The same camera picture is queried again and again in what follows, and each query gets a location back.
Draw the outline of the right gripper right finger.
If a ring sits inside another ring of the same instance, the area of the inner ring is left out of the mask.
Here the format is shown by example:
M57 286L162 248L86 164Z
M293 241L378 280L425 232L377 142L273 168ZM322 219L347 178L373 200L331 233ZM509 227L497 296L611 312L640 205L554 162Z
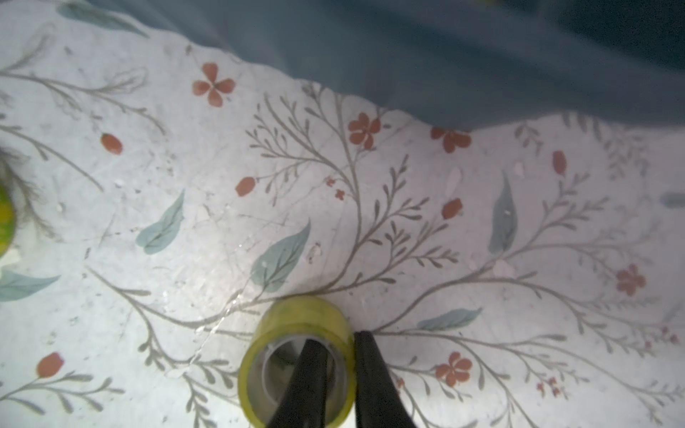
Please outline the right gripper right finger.
M369 331L354 333L355 422L361 428L415 428Z

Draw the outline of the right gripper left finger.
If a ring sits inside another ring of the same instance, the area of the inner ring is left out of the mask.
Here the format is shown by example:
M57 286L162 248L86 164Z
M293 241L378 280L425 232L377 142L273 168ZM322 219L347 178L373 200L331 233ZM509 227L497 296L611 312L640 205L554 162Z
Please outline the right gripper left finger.
M296 360L285 395L267 427L325 427L327 390L328 351L320 342L307 339Z

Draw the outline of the yellow tape roll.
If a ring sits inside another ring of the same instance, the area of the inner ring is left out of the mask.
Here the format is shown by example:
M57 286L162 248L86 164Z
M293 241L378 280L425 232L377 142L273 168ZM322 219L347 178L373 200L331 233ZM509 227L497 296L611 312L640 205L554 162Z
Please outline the yellow tape roll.
M0 255L4 256L14 241L17 219L10 194L3 185L0 191Z
M306 341L328 352L326 426L339 427L354 401L354 340L350 324L332 303L314 296L286 298L263 315L238 370L238 397L254 427L264 427L285 394Z

